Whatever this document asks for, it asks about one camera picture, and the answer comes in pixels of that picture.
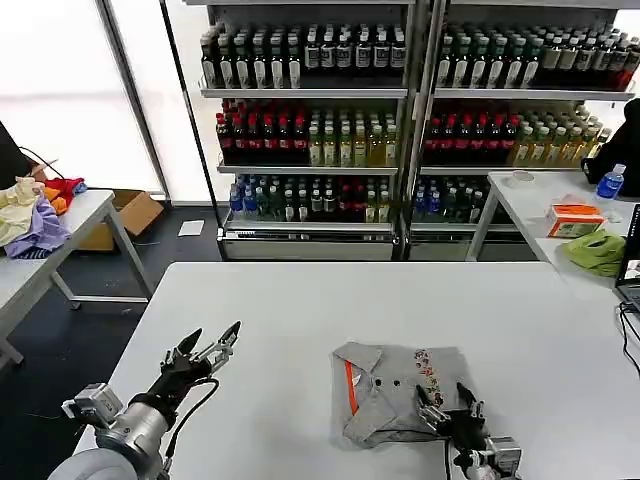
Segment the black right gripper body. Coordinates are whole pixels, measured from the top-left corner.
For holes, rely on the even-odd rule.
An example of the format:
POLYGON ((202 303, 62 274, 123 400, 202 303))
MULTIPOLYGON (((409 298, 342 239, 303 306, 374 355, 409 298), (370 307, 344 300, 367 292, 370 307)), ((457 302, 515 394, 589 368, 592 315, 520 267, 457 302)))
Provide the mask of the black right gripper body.
POLYGON ((487 449, 489 438, 484 417, 473 416, 469 410, 453 410, 438 423, 438 434, 451 440, 458 451, 487 449))

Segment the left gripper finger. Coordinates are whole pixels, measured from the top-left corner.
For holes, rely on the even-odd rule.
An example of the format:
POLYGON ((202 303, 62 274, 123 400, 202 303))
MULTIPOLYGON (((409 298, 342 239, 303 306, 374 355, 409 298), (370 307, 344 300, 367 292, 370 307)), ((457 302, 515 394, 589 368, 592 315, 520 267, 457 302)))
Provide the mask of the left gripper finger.
POLYGON ((233 355, 233 347, 236 343, 241 322, 236 321, 232 324, 219 338, 217 342, 205 347, 192 357, 194 363, 202 363, 207 361, 211 366, 211 372, 220 370, 233 355))
POLYGON ((177 369, 188 367, 192 358, 193 349, 195 348, 201 334, 202 329, 198 328, 184 337, 177 346, 168 350, 163 361, 163 368, 177 369))

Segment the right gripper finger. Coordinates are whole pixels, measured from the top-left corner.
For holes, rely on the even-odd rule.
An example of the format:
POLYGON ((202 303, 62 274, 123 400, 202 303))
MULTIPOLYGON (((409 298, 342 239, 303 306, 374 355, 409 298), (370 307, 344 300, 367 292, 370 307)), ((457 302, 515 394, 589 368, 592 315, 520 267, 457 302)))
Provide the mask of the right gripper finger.
POLYGON ((459 417, 484 422, 484 401, 478 400, 475 394, 461 382, 456 383, 456 389, 461 405, 459 417))
POLYGON ((449 415, 442 412, 427 396, 421 385, 415 386, 418 416, 436 433, 448 433, 451 425, 449 415))

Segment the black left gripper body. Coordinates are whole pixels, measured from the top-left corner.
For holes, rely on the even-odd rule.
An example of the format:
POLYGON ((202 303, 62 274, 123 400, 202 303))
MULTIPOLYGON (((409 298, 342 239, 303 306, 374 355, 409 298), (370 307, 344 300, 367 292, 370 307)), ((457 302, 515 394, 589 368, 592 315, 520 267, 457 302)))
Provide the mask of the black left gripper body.
POLYGON ((155 409, 162 416, 176 416, 179 405, 190 389, 211 372, 212 364, 209 360, 195 361, 190 357, 180 356, 164 364, 159 378, 146 392, 136 394, 129 401, 129 406, 141 403, 155 409))

